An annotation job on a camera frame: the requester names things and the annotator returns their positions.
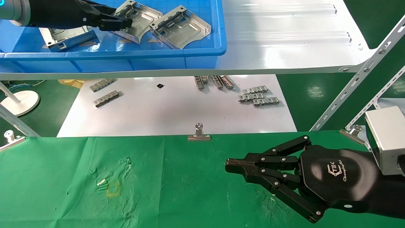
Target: metal rack frame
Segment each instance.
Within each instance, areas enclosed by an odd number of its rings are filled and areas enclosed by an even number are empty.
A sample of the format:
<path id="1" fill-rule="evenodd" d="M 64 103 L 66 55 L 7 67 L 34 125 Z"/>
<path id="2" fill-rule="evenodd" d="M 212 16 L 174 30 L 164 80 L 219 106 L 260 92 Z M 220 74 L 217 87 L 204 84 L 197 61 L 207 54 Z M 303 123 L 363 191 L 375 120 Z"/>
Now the metal rack frame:
<path id="1" fill-rule="evenodd" d="M 363 67 L 353 76 L 343 90 L 338 94 L 335 100 L 329 105 L 326 111 L 316 121 L 309 131 L 319 131 L 323 125 L 331 118 L 353 91 L 363 82 L 363 80 L 371 73 L 385 55 L 396 45 L 396 43 L 405 34 L 405 15 L 399 20 L 396 26 L 391 30 L 388 36 L 381 42 L 375 53 L 369 58 Z"/>

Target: metal binder clip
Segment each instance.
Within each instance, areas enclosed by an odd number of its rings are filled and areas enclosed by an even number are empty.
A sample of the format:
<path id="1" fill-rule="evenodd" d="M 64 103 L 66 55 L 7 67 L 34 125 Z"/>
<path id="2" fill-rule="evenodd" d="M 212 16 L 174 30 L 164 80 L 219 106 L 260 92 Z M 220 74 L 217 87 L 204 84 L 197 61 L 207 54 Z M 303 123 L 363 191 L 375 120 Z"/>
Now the metal binder clip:
<path id="1" fill-rule="evenodd" d="M 188 136 L 188 141 L 211 141 L 211 136 L 203 135 L 203 124 L 196 124 L 196 134 L 193 136 Z"/>
<path id="2" fill-rule="evenodd" d="M 15 138 L 14 132 L 12 130 L 6 131 L 4 133 L 4 137 L 7 139 L 7 144 L 0 147 L 0 151 L 4 151 L 12 146 L 15 146 L 15 145 L 25 141 L 25 137 L 17 136 L 17 138 Z"/>

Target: white shelf panel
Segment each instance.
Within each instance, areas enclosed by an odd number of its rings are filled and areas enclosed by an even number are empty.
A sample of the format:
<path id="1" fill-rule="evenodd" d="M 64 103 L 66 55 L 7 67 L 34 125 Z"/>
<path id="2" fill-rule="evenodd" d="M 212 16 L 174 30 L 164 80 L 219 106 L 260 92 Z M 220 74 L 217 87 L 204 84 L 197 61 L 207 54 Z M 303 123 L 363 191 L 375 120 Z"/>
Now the white shelf panel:
<path id="1" fill-rule="evenodd" d="M 205 134 L 266 133 L 296 131 L 275 75 L 239 75 L 230 78 L 233 90 L 218 90 L 210 80 L 199 91 L 194 77 L 125 78 L 93 93 L 87 81 L 74 101 L 58 137 L 158 136 L 195 133 L 195 124 Z M 165 85 L 159 89 L 156 85 Z M 267 97 L 278 97 L 279 105 L 253 107 L 239 103 L 242 89 L 266 85 Z M 96 108 L 93 101 L 114 91 L 124 95 Z"/>

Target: green floor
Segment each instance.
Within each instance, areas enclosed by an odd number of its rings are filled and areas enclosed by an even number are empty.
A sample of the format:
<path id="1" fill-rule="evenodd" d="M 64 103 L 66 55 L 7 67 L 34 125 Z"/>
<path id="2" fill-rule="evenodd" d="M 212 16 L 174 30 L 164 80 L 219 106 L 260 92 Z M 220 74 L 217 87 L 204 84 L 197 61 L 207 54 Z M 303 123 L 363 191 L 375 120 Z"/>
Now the green floor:
<path id="1" fill-rule="evenodd" d="M 345 0 L 345 3 L 370 48 L 376 48 L 382 42 L 401 19 L 405 8 L 404 0 Z M 345 127 L 404 64 L 405 38 L 402 38 L 322 129 Z M 353 75 L 278 75 L 297 130 L 309 130 Z M 79 89 L 61 85 L 56 80 L 45 81 L 32 89 L 38 92 L 41 102 L 21 120 L 41 136 L 56 136 Z M 398 79 L 383 97 L 405 98 L 405 77 Z M 8 129 L 10 125 L 1 119 L 0 132 Z"/>

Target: blue cable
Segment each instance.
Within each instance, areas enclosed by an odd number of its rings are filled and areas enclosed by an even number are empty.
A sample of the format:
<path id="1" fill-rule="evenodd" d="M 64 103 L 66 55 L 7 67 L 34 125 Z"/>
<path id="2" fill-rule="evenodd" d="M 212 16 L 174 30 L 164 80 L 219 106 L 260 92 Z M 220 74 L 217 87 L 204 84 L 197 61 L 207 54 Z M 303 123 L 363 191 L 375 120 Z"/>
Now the blue cable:
<path id="1" fill-rule="evenodd" d="M 30 85 L 22 85 L 22 86 L 16 86 L 16 87 L 13 87 L 13 88 L 11 88 L 10 89 L 10 92 L 13 92 L 14 90 L 16 90 L 16 89 L 19 89 L 19 88 L 24 88 L 24 87 L 32 87 L 32 86 L 30 86 Z"/>

